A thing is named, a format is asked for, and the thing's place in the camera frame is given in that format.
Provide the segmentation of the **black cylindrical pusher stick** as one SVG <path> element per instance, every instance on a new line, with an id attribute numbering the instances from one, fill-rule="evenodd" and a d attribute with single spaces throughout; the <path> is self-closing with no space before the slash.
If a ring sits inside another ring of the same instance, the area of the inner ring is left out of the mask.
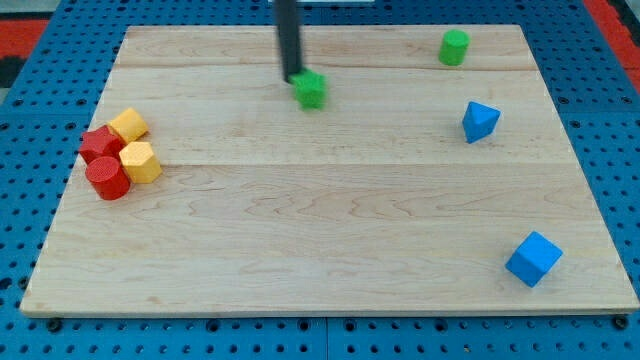
<path id="1" fill-rule="evenodd" d="M 297 1 L 275 0 L 274 13 L 283 80 L 289 83 L 292 76 L 297 75 L 303 70 L 303 52 Z"/>

